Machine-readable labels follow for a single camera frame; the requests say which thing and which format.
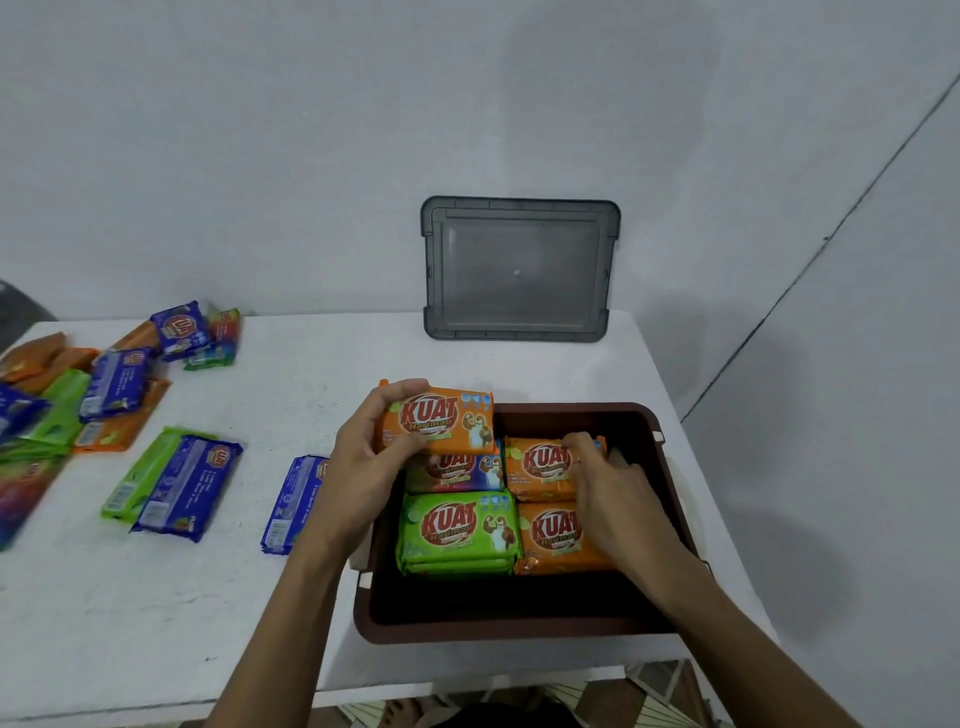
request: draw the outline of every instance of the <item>dark object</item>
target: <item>dark object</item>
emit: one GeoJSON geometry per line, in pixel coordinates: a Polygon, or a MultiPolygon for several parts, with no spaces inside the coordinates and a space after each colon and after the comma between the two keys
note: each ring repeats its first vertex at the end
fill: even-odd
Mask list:
{"type": "Polygon", "coordinates": [[[431,197],[423,328],[435,339],[599,341],[620,208],[607,201],[431,197]]]}
{"type": "MultiPolygon", "coordinates": [[[[696,553],[662,451],[656,416],[629,402],[498,404],[498,437],[563,437],[585,430],[604,435],[628,463],[647,473],[684,545],[696,553]]],[[[660,611],[619,571],[543,576],[430,580],[396,568],[403,473],[373,525],[370,562],[357,587],[353,618],[372,643],[424,643],[534,637],[589,637],[674,632],[660,611]]]]}

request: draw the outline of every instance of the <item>gray plastic lid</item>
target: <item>gray plastic lid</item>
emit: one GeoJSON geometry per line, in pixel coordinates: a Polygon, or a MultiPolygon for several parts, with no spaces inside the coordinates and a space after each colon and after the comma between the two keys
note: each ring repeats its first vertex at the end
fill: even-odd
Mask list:
{"type": "Polygon", "coordinates": [[[620,208],[612,202],[431,197],[423,328],[435,339],[598,341],[620,208]]]}

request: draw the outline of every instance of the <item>orange soap package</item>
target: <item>orange soap package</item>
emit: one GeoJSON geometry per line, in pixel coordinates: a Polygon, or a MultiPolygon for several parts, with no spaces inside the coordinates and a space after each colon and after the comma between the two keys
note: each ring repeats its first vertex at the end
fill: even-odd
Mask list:
{"type": "Polygon", "coordinates": [[[66,334],[62,331],[13,347],[0,359],[0,381],[15,384],[43,374],[65,347],[66,334]]]}
{"type": "MultiPolygon", "coordinates": [[[[507,489],[519,502],[568,501],[577,499],[577,491],[567,477],[571,465],[570,451],[560,440],[508,437],[503,445],[504,472],[507,489]]],[[[593,440],[604,457],[607,440],[601,435],[593,440]]]]}
{"type": "Polygon", "coordinates": [[[374,447],[380,452],[407,432],[422,433],[427,439],[423,452],[429,454],[493,454],[493,394],[431,387],[394,402],[377,423],[374,447]]]}
{"type": "Polygon", "coordinates": [[[75,453],[123,452],[128,449],[169,388],[168,380],[148,376],[140,408],[126,415],[88,422],[77,435],[73,451],[75,453]]]}
{"type": "Polygon", "coordinates": [[[519,503],[519,575],[616,569],[584,535],[575,503],[519,503]]]}
{"type": "Polygon", "coordinates": [[[46,372],[41,375],[31,376],[29,379],[18,381],[14,386],[21,392],[28,395],[41,395],[68,369],[78,369],[81,372],[88,372],[90,364],[100,355],[96,349],[75,349],[67,347],[54,357],[46,372]]]}

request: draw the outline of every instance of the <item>soap bar package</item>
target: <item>soap bar package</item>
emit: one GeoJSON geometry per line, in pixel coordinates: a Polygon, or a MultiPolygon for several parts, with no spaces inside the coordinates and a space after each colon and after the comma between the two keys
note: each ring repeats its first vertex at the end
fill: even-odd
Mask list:
{"type": "Polygon", "coordinates": [[[220,311],[210,319],[210,339],[212,345],[190,356],[183,369],[193,371],[211,367],[228,367],[233,364],[240,342],[239,309],[220,311]]]}
{"type": "Polygon", "coordinates": [[[210,346],[210,330],[196,301],[155,313],[150,320],[159,335],[164,361],[185,359],[210,346]]]}
{"type": "Polygon", "coordinates": [[[153,351],[144,347],[106,353],[97,359],[80,403],[80,421],[88,423],[139,409],[152,355],[153,351]]]}
{"type": "MultiPolygon", "coordinates": [[[[508,437],[504,441],[504,470],[507,488],[519,502],[576,500],[577,491],[567,477],[570,451],[560,440],[508,437]]],[[[607,440],[597,437],[593,444],[604,457],[607,440]]]]}
{"type": "Polygon", "coordinates": [[[0,381],[14,383],[43,374],[65,346],[66,334],[59,331],[13,347],[0,358],[0,381]]]}
{"type": "Polygon", "coordinates": [[[73,441],[83,424],[77,417],[80,402],[90,383],[90,375],[76,369],[67,369],[43,392],[50,402],[46,412],[14,442],[38,443],[52,448],[58,455],[70,454],[73,441]]]}
{"type": "Polygon", "coordinates": [[[499,455],[417,454],[404,468],[407,493],[503,490],[499,455]]]}
{"type": "Polygon", "coordinates": [[[0,551],[11,544],[64,462],[58,457],[0,464],[0,551]]]}
{"type": "Polygon", "coordinates": [[[171,456],[180,446],[184,435],[199,435],[210,440],[216,440],[211,435],[184,427],[164,427],[154,441],[143,451],[133,463],[123,480],[117,483],[116,488],[107,498],[100,509],[100,516],[105,519],[116,519],[124,523],[133,523],[143,510],[143,504],[153,491],[160,473],[170,462],[171,456]]]}
{"type": "Polygon", "coordinates": [[[404,496],[396,543],[403,573],[510,573],[518,551],[509,493],[404,496]]]}
{"type": "Polygon", "coordinates": [[[128,449],[169,388],[170,382],[166,379],[148,376],[140,408],[126,415],[88,422],[77,435],[73,451],[123,452],[128,449]]]}
{"type": "Polygon", "coordinates": [[[493,455],[493,394],[432,387],[394,402],[376,424],[373,446],[380,452],[407,432],[423,435],[431,455],[493,455]]]}
{"type": "Polygon", "coordinates": [[[260,540],[264,553],[290,553],[324,484],[328,462],[328,458],[320,455],[304,455],[294,460],[260,540]]]}
{"type": "Polygon", "coordinates": [[[27,429],[48,406],[47,400],[0,384],[0,444],[27,429]]]}
{"type": "Polygon", "coordinates": [[[183,436],[131,531],[169,533],[198,543],[242,452],[237,443],[183,436]]]}
{"type": "Polygon", "coordinates": [[[576,503],[520,503],[519,575],[616,569],[584,534],[576,503]]]}

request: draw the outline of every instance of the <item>foot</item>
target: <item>foot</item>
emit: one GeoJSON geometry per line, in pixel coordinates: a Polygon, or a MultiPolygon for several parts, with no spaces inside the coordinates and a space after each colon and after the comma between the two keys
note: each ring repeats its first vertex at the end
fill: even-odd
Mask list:
{"type": "Polygon", "coordinates": [[[378,728],[414,728],[422,715],[416,700],[409,697],[388,700],[378,728]]]}

